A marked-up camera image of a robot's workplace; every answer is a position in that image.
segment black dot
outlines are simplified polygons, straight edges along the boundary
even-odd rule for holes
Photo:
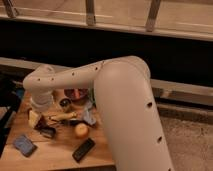
[[[151,108],[151,107],[152,107],[152,102],[149,102],[149,103],[147,104],[147,107],[148,107],[148,108]]]
[[[162,139],[163,139],[163,138],[160,136],[160,137],[157,139],[157,142],[160,143],[160,142],[162,141]]]

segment railing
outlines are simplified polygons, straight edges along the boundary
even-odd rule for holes
[[[212,0],[0,0],[0,17],[213,41]]]

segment toy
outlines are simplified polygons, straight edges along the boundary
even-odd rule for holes
[[[75,126],[75,135],[77,138],[85,138],[89,134],[89,128],[84,123],[79,123]]]
[[[76,118],[76,117],[77,117],[77,114],[75,112],[67,113],[67,114],[62,113],[62,114],[58,114],[55,116],[50,116],[50,120],[62,121],[62,120],[69,120],[69,119]]]
[[[43,65],[29,74],[23,85],[32,94],[35,111],[44,111],[53,103],[54,89],[94,87],[117,171],[174,171],[150,85],[149,67],[142,59],[129,56],[103,60],[59,73]]]
[[[64,113],[67,113],[70,111],[70,108],[71,108],[71,101],[70,99],[68,98],[64,98],[64,99],[61,99],[60,102],[59,102],[61,108],[63,109],[63,112]]]

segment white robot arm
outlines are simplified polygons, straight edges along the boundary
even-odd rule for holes
[[[146,63],[134,56],[55,73],[49,65],[24,79],[34,110],[46,110],[51,91],[94,87],[97,110],[118,171],[174,171]]]

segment metal railing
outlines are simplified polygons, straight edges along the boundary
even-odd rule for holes
[[[184,22],[176,22],[174,25],[178,23],[177,29],[174,28],[167,28],[157,26],[156,22],[158,22],[157,17],[159,16],[159,9],[161,7],[161,4],[164,3],[163,9],[165,10],[167,7],[165,6],[165,3],[171,3],[169,0],[167,1],[161,1],[161,0],[150,0],[150,8],[148,12],[148,17],[146,18],[146,24],[145,25],[128,25],[128,24],[119,24],[116,22],[107,23],[107,22],[97,22],[98,15],[95,14],[95,0],[84,0],[82,2],[85,2],[85,14],[79,14],[81,16],[85,16],[85,21],[81,20],[72,20],[69,19],[56,19],[56,18],[44,18],[41,16],[24,16],[21,15],[19,10],[23,10],[24,8],[19,8],[13,5],[12,0],[2,0],[3,5],[6,10],[7,17],[2,17],[0,15],[0,18],[2,19],[12,19],[12,20],[24,20],[24,21],[35,21],[35,22],[43,22],[43,23],[53,23],[58,25],[66,25],[66,26],[72,26],[72,27],[84,27],[84,28],[93,28],[93,29],[104,29],[104,30],[111,30],[111,31],[121,31],[121,32],[129,32],[129,33],[139,33],[139,34],[147,34],[147,35],[160,35],[160,36],[168,36],[168,37],[181,37],[181,38],[190,38],[190,39],[199,39],[199,40],[207,40],[207,41],[213,41],[213,29],[212,33],[211,31],[194,31],[193,29],[190,30],[192,27],[197,27],[195,30],[199,30],[200,27],[205,27],[204,30],[209,30],[213,28],[213,24],[205,25],[205,24],[193,24],[193,23],[184,23]],[[69,12],[62,11],[63,15],[67,14]]]

